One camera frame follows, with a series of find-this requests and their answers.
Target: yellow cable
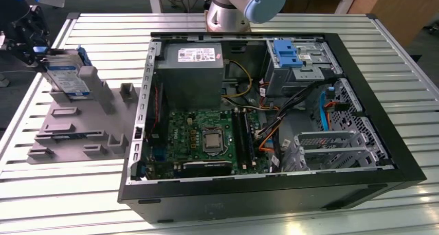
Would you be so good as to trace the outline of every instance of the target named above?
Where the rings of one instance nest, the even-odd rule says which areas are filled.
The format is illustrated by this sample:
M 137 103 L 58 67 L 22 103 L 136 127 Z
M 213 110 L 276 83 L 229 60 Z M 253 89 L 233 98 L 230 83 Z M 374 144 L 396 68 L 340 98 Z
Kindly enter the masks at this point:
M 238 97 L 238 96 L 242 96 L 244 94 L 246 94 L 249 92 L 249 90 L 252 89 L 252 77 L 249 76 L 249 73 L 248 71 L 245 70 L 245 68 L 240 65 L 240 63 L 237 63 L 234 60 L 229 60 L 232 63 L 234 63 L 238 68 L 245 72 L 246 74 L 246 77 L 248 77 L 248 81 L 249 81 L 249 84 L 248 84 L 248 88 L 244 92 L 241 92 L 240 94 L 234 94 L 234 95 L 222 95 L 222 97 L 228 97 L 228 98 L 233 98 L 233 97 Z

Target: white label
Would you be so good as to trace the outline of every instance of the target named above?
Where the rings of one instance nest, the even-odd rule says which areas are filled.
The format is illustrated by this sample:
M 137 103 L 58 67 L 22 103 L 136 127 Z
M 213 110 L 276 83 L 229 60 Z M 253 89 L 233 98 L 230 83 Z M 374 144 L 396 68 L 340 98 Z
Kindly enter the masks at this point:
M 282 143 L 281 143 L 281 147 L 282 147 L 282 148 L 288 148 L 289 143 L 290 143 L 290 141 L 286 140 L 286 139 L 284 139 L 284 140 L 282 140 Z
M 278 167 L 278 159 L 274 155 L 272 156 L 272 163 Z
M 62 89 L 73 99 L 84 99 L 89 94 L 89 89 L 85 82 L 77 75 L 78 71 L 74 66 L 49 66 L 46 74 L 53 79 L 55 85 Z
M 310 59 L 308 54 L 298 54 L 298 59 Z
M 69 136 L 51 136 L 51 139 L 69 139 Z
M 265 97 L 265 89 L 262 87 L 258 88 L 260 96 Z
M 178 50 L 178 62 L 213 62 L 213 48 L 181 48 Z

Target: slatted aluminum table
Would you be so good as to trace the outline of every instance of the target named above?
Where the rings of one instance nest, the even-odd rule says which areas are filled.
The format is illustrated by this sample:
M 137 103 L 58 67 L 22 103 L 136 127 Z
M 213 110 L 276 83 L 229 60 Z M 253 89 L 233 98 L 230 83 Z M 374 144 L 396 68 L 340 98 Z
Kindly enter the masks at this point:
M 116 202 L 121 159 L 25 162 L 51 101 L 37 74 L 0 141 L 0 233 L 439 234 L 439 92 L 380 22 L 352 14 L 282 14 L 252 30 L 338 33 L 428 179 L 349 210 L 148 224 Z M 204 16 L 70 15 L 53 47 L 81 44 L 110 87 L 140 85 L 153 31 L 204 31 Z

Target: blue label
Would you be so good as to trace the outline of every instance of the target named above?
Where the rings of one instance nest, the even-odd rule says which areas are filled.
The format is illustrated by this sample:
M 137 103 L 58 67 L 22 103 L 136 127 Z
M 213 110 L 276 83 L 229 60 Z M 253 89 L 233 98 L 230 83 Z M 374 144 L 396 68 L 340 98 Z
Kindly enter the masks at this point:
M 49 66 L 47 70 L 76 70 L 74 66 Z
M 81 93 L 66 93 L 70 96 L 86 96 L 89 95 L 89 92 L 81 92 Z

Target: motherboard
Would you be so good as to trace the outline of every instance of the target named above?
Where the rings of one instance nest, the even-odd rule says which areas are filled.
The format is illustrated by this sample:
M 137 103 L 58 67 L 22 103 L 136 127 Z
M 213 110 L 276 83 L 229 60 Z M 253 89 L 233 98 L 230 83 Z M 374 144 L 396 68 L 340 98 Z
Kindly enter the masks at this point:
M 185 177 L 180 175 L 182 168 L 182 172 L 193 168 L 196 176 L 209 175 L 204 172 L 208 168 L 228 171 L 224 175 L 268 172 L 265 153 L 257 151 L 252 140 L 244 141 L 260 129 L 257 113 L 238 112 L 169 113 L 168 144 L 165 148 L 153 149 L 157 179 Z M 250 135 L 240 133 L 244 131 L 241 125 L 248 128 Z

